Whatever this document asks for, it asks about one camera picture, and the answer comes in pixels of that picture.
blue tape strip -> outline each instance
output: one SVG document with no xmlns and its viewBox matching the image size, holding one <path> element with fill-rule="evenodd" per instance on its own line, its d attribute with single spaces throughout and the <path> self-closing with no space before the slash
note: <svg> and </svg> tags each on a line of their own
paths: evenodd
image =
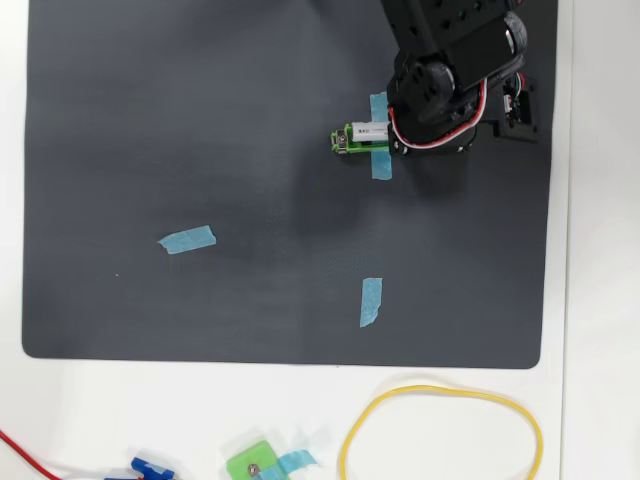
<svg viewBox="0 0 640 480">
<path fill-rule="evenodd" d="M 369 103 L 371 104 L 372 121 L 389 121 L 386 92 L 371 95 L 369 97 Z M 389 152 L 371 152 L 371 177 L 374 180 L 391 180 L 391 155 Z"/>
<path fill-rule="evenodd" d="M 280 465 L 282 471 L 287 475 L 309 465 L 317 464 L 318 462 L 315 461 L 307 450 L 296 450 L 278 459 L 278 465 Z"/>
<path fill-rule="evenodd" d="M 307 450 L 296 450 L 280 457 L 277 465 L 263 470 L 255 478 L 259 480 L 286 480 L 290 473 L 317 464 L 318 462 Z"/>
<path fill-rule="evenodd" d="M 362 281 L 362 307 L 360 308 L 360 328 L 371 325 L 378 318 L 382 304 L 382 279 L 365 278 Z"/>
<path fill-rule="evenodd" d="M 275 465 L 273 467 L 267 468 L 266 470 L 261 471 L 258 475 L 253 477 L 257 480 L 287 480 L 287 475 L 282 471 L 282 469 Z"/>
<path fill-rule="evenodd" d="M 183 232 L 172 233 L 158 243 L 167 249 L 167 253 L 173 255 L 174 253 L 188 252 L 189 250 L 215 245 L 216 237 L 213 235 L 213 232 L 211 232 L 209 225 L 206 225 Z"/>
</svg>

dark gray mat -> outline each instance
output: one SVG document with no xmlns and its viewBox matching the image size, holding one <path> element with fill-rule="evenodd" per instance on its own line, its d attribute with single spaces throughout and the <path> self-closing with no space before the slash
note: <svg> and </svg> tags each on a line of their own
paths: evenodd
<svg viewBox="0 0 640 480">
<path fill-rule="evenodd" d="M 543 141 L 371 179 L 396 46 L 370 0 L 32 0 L 32 356 L 528 368 L 540 353 L 556 1 L 528 2 Z M 156 242 L 210 225 L 218 244 Z M 383 277 L 359 328 L 362 280 Z"/>
</svg>

